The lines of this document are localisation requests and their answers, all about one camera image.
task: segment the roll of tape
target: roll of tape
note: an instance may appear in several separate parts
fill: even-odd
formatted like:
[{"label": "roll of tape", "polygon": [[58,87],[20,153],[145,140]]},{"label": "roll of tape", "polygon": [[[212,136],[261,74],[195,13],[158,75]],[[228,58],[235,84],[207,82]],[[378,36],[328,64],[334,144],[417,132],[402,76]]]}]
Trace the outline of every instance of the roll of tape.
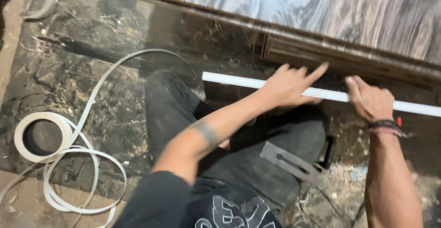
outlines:
[{"label": "roll of tape", "polygon": [[[26,128],[36,120],[52,121],[61,130],[61,134],[63,136],[61,140],[61,145],[59,146],[58,150],[52,153],[51,155],[48,156],[35,155],[26,148],[23,142],[23,135],[25,133]],[[15,142],[15,147],[24,158],[34,163],[45,163],[48,162],[48,159],[50,159],[53,155],[56,155],[59,152],[68,149],[69,140],[71,136],[72,136],[72,129],[70,125],[63,120],[61,115],[52,112],[36,112],[26,116],[17,125],[17,128],[15,129],[15,133],[14,133],[14,142]]]}]

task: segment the leg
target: leg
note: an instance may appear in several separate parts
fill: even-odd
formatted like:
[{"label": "leg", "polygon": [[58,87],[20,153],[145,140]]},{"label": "leg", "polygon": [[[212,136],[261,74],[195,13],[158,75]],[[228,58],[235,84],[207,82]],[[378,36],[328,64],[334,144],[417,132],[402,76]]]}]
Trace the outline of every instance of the leg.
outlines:
[{"label": "leg", "polygon": [[146,79],[146,117],[153,163],[170,140],[208,113],[208,106],[177,76],[166,70],[152,73]]},{"label": "leg", "polygon": [[328,120],[317,107],[301,106],[273,118],[258,118],[251,127],[231,138],[233,153],[220,158],[203,177],[245,186],[264,198],[275,215],[281,213],[299,190],[296,178],[260,157],[266,141],[314,163],[324,145]]}]

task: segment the person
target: person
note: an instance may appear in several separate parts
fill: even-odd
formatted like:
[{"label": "person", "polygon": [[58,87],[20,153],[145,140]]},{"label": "person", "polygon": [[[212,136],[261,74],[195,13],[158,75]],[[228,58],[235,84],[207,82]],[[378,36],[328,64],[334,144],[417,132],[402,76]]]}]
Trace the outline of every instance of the person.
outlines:
[{"label": "person", "polygon": [[[293,201],[298,182],[259,154],[269,141],[309,163],[317,159],[328,121],[308,105],[320,100],[302,93],[327,67],[306,75],[305,67],[285,64],[261,89],[214,112],[172,73],[150,75],[146,116],[154,166],[114,227],[282,227],[278,217]],[[388,90],[358,76],[346,83],[356,112],[368,123],[393,121],[394,97]],[[296,108],[279,116],[262,115],[276,107]],[[365,194],[369,227],[422,227],[396,130],[372,129],[370,143]]]}]

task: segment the wristband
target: wristband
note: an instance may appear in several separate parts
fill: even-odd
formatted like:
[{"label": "wristband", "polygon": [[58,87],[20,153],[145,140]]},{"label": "wristband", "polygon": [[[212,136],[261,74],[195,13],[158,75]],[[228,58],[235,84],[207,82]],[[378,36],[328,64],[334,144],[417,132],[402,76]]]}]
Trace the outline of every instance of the wristband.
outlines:
[{"label": "wristband", "polygon": [[377,120],[369,124],[369,131],[374,134],[393,134],[397,137],[408,137],[394,120]]}]

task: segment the white edge banding strip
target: white edge banding strip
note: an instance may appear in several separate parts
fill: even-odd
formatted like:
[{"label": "white edge banding strip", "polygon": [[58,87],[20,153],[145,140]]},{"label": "white edge banding strip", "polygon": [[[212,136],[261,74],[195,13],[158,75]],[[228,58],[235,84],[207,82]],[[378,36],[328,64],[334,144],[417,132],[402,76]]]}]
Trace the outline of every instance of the white edge banding strip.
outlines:
[{"label": "white edge banding strip", "polygon": [[[245,77],[235,77],[235,76],[210,73],[210,72],[204,72],[202,74],[202,80],[217,82],[221,84],[247,87],[247,88],[261,88],[265,84],[264,80],[257,80],[257,79],[251,79]],[[317,97],[325,100],[349,102],[349,96],[347,93],[320,89],[320,88],[307,88],[302,95]],[[409,103],[409,102],[396,100],[393,103],[393,109],[397,111],[441,117],[441,107],[434,107],[429,105],[422,105],[422,104]]]},{"label": "white edge banding strip", "polygon": [[[22,172],[20,175],[18,175],[14,180],[12,180],[10,183],[8,183],[8,185],[6,185],[5,188],[3,188],[3,190],[0,192],[0,202],[2,201],[3,197],[5,196],[5,194],[8,192],[8,190],[10,190],[10,188],[12,188],[15,184],[17,184],[20,180],[22,180],[25,176],[25,174],[27,172],[29,172],[30,170],[32,170],[38,163],[46,163],[45,168],[44,168],[44,173],[43,173],[43,190],[44,190],[44,195],[46,197],[46,201],[55,209],[59,210],[59,211],[63,211],[63,212],[76,212],[78,213],[78,217],[77,217],[77,221],[80,218],[81,214],[97,214],[97,213],[101,213],[104,212],[106,210],[110,209],[109,212],[109,217],[107,219],[107,222],[98,227],[98,228],[104,228],[106,227],[110,221],[112,221],[113,216],[115,214],[115,210],[116,210],[116,205],[119,203],[119,201],[121,200],[121,198],[124,195],[124,192],[126,190],[126,186],[127,186],[127,176],[126,176],[126,172],[124,171],[123,166],[112,156],[97,151],[93,148],[92,144],[89,142],[89,140],[87,140],[86,136],[83,134],[83,132],[81,132],[82,127],[85,123],[85,120],[87,118],[87,116],[89,115],[90,109],[93,105],[93,103],[95,102],[95,97],[98,94],[98,91],[100,90],[101,85],[104,83],[104,81],[106,80],[107,76],[114,70],[116,69],[120,64],[122,64],[123,62],[125,62],[126,60],[137,56],[139,54],[143,54],[143,53],[149,53],[149,52],[162,52],[162,53],[168,53],[168,54],[172,54],[176,57],[181,58],[184,62],[186,62],[191,70],[193,71],[193,73],[195,74],[196,77],[196,73],[193,70],[193,68],[191,67],[190,63],[188,63],[184,58],[182,58],[181,56],[179,56],[178,54],[172,52],[172,51],[168,51],[168,50],[163,50],[163,49],[146,49],[146,50],[139,50],[136,52],[133,52],[131,54],[128,54],[127,56],[119,59],[118,62],[116,62],[112,67],[110,67],[105,73],[104,75],[102,75],[101,79],[98,81],[98,83],[96,84],[95,88],[93,89],[89,100],[87,101],[86,107],[84,108],[83,113],[81,114],[81,118],[80,121],[78,122],[78,124],[74,124],[73,122],[71,122],[69,119],[63,117],[60,114],[57,113],[52,113],[52,112],[37,112],[37,113],[33,113],[30,114],[28,116],[26,116],[16,127],[15,129],[15,133],[14,133],[14,141],[15,141],[15,146],[17,148],[17,150],[20,152],[20,154],[25,157],[26,159],[34,162],[34,164],[32,166],[30,166],[29,168],[27,168],[24,172]],[[39,119],[46,119],[46,120],[50,120],[52,122],[54,122],[55,124],[58,125],[58,127],[60,128],[63,138],[62,138],[62,142],[60,145],[60,148],[52,153],[49,156],[38,156],[38,155],[34,155],[31,152],[29,152],[27,150],[27,148],[25,147],[24,143],[23,143],[23,134],[24,131],[26,130],[26,127],[29,126],[29,124],[31,124],[32,122],[34,122],[35,120],[39,120]],[[80,138],[85,142],[87,148],[84,148],[82,146],[78,146],[78,145],[73,145],[74,142],[76,141],[78,135],[80,136]],[[56,193],[55,191],[53,191],[52,187],[49,184],[49,179],[50,179],[50,175],[53,171],[53,169],[55,168],[55,166],[57,165],[57,163],[61,160],[61,158],[69,152],[86,152],[89,153],[92,157],[93,163],[95,165],[95,175],[93,178],[93,186],[92,189],[89,193],[89,197],[86,199],[85,203],[81,205],[82,208],[79,207],[75,207],[73,205],[70,205],[69,203],[65,202],[63,199],[61,199]],[[119,169],[121,170],[121,172],[123,173],[124,176],[124,189],[121,193],[121,196],[119,197],[119,199],[117,201],[115,201],[114,203],[112,203],[111,205],[107,206],[107,207],[103,207],[103,208],[98,208],[98,209],[86,209],[86,206],[89,204],[89,202],[92,200],[93,195],[95,193],[96,190],[96,185],[98,183],[98,158],[96,157],[97,155],[102,156],[102,157],[106,157],[109,160],[111,160],[113,163],[115,163]],[[53,162],[52,165],[50,167],[48,167],[48,164],[50,162]]]}]

